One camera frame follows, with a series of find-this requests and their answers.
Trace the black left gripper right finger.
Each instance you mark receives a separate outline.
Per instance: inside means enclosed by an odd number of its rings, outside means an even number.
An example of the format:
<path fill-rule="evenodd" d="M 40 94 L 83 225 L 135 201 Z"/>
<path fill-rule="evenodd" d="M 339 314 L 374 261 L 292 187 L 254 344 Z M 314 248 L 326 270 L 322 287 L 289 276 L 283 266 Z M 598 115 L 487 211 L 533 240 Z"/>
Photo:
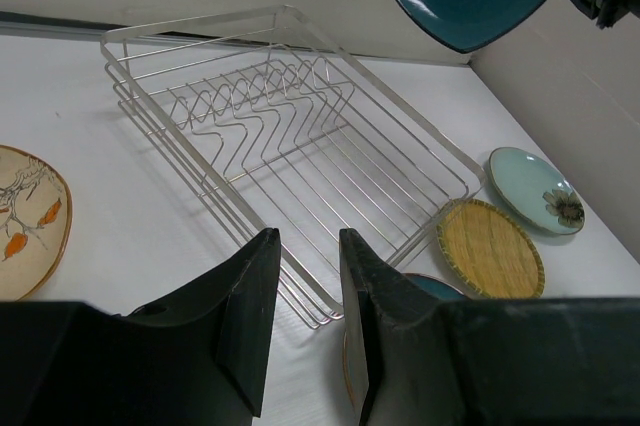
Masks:
<path fill-rule="evenodd" d="M 450 359 L 438 300 L 339 233 L 347 358 L 361 425 L 447 425 Z"/>

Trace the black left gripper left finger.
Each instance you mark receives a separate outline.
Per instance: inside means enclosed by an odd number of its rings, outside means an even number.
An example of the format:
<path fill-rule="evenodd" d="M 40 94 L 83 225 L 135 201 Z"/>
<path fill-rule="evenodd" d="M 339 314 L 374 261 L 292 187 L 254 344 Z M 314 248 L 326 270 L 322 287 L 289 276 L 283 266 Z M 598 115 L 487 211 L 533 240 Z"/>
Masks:
<path fill-rule="evenodd" d="M 266 228 L 127 316 L 142 417 L 260 417 L 279 276 L 280 233 Z"/>

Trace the dark teal round plate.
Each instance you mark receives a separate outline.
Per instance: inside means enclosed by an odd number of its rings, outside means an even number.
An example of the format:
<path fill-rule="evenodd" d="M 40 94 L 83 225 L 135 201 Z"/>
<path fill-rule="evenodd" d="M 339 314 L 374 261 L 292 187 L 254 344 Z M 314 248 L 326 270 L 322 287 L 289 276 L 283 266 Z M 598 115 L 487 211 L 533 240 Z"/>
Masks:
<path fill-rule="evenodd" d="M 469 297 L 462 291 L 449 283 L 438 279 L 433 276 L 420 274 L 420 273 L 405 273 L 405 276 L 409 278 L 413 283 L 418 285 L 421 289 L 426 291 L 430 296 L 433 296 L 443 301 L 458 301 L 468 300 Z M 343 346 L 342 346 L 342 370 L 344 376 L 344 382 L 346 390 L 351 403 L 352 408 L 355 408 L 355 393 L 351 379 L 351 361 L 348 355 L 348 338 L 347 333 L 344 333 Z"/>

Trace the woven bamboo round plate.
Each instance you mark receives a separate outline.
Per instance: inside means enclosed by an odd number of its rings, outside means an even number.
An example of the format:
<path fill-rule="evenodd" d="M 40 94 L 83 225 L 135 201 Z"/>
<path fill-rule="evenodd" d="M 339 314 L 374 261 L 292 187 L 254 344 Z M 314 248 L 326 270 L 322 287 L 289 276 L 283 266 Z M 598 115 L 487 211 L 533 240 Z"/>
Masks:
<path fill-rule="evenodd" d="M 437 242 L 448 266 L 472 291 L 490 299 L 542 296 L 545 271 L 527 233 L 487 202 L 449 201 L 441 210 Z"/>

